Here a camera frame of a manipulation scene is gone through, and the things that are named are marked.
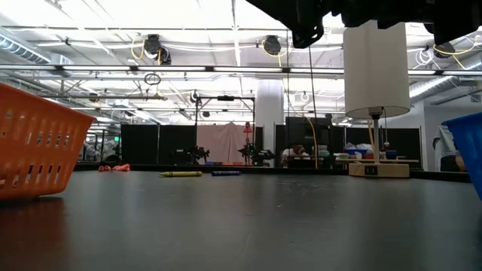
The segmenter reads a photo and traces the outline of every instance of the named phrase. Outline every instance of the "ceiling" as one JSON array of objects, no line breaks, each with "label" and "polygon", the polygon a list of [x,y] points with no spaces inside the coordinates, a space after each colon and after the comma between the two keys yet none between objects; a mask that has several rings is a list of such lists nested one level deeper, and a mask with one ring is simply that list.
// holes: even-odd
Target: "ceiling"
[{"label": "ceiling", "polygon": [[[325,35],[310,49],[292,48],[291,32],[280,22],[267,16],[243,0],[178,0],[170,2],[137,0],[2,0],[0,26],[16,38],[30,44],[36,50],[66,56],[75,65],[156,65],[156,61],[143,57],[140,46],[147,34],[159,34],[167,47],[172,65],[227,65],[250,67],[310,67],[343,68],[343,23],[339,17],[324,18]],[[430,55],[420,55],[420,49],[433,44],[433,36],[422,24],[407,23],[407,56],[409,69],[457,69],[454,58],[431,60]],[[472,46],[480,33],[475,32],[452,42],[457,50],[471,50],[459,56],[463,61],[480,53]],[[278,35],[282,45],[282,57],[267,55],[261,42],[267,35]],[[131,47],[134,44],[134,55]],[[0,50],[0,64],[31,64]],[[18,72],[20,76],[34,80],[49,88],[68,91],[69,95],[99,93],[110,96],[152,96],[158,92],[167,98],[129,100],[125,106],[140,108],[194,108],[189,96],[194,90],[203,96],[255,96],[260,75],[243,73],[158,73],[163,80],[158,86],[149,87],[142,80],[144,73],[126,75],[121,72],[101,72],[97,75],[128,77],[125,80],[82,80],[95,77],[89,72],[75,72],[71,78],[52,79],[48,73]],[[310,78],[291,78],[288,85],[290,103],[285,99],[285,110],[313,109]],[[411,78],[410,82],[420,81]],[[319,111],[339,111],[343,117],[343,76],[318,77],[314,80],[316,106]],[[114,102],[100,100],[89,102],[81,99],[86,107],[108,107]],[[241,102],[211,101],[205,109],[241,109],[238,112],[218,112],[203,123],[252,120],[250,105]],[[120,111],[103,112],[116,120],[125,119]],[[192,113],[180,114],[168,111],[146,111],[138,116],[145,121],[191,124]]]}]

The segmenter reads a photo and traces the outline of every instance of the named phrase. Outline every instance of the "wooden base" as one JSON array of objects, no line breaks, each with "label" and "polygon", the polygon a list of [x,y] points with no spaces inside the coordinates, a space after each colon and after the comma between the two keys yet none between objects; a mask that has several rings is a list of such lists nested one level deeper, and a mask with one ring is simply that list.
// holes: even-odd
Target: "wooden base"
[{"label": "wooden base", "polygon": [[363,164],[349,165],[348,175],[375,178],[409,178],[410,167],[404,164]]}]

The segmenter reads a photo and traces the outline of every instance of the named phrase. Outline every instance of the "table surface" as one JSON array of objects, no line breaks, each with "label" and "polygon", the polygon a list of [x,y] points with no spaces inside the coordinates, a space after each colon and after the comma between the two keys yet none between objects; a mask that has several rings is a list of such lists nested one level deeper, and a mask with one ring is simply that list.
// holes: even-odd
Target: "table surface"
[{"label": "table surface", "polygon": [[471,184],[74,172],[0,205],[2,270],[481,270]]}]

